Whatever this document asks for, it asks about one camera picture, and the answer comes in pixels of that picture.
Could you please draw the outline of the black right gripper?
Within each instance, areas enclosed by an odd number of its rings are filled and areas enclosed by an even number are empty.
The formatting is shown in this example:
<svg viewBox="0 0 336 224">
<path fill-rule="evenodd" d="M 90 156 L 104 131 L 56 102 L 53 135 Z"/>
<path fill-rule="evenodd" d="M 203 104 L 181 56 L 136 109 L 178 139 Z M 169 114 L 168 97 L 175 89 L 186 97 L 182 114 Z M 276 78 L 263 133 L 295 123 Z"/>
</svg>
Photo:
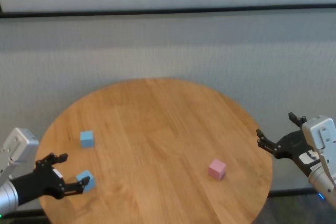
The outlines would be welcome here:
<svg viewBox="0 0 336 224">
<path fill-rule="evenodd" d="M 307 122 L 305 116 L 297 117 L 293 112 L 288 113 L 288 118 L 297 127 L 302 127 Z M 260 129 L 256 130 L 256 134 L 257 144 L 260 148 L 272 154 L 276 159 L 292 160 L 307 177 L 311 173 L 312 167 L 320 163 L 317 152 L 307 144 L 301 131 L 289 133 L 277 143 L 269 140 Z"/>
</svg>

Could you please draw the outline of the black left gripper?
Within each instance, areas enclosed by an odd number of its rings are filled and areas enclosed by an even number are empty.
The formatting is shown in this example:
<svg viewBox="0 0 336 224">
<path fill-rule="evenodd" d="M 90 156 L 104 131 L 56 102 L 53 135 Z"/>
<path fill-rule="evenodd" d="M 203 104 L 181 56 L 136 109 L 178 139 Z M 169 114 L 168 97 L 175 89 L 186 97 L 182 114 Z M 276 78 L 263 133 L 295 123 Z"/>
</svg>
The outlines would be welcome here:
<svg viewBox="0 0 336 224">
<path fill-rule="evenodd" d="M 90 182 L 90 177 L 65 184 L 64 179 L 56 174 L 52 165 L 63 163 L 67 160 L 68 154 L 59 156 L 54 153 L 35 162 L 34 170 L 26 175 L 11 179 L 17 196 L 18 204 L 23 205 L 41 196 L 52 196 L 55 199 L 62 199 L 65 195 L 82 194 Z"/>
</svg>

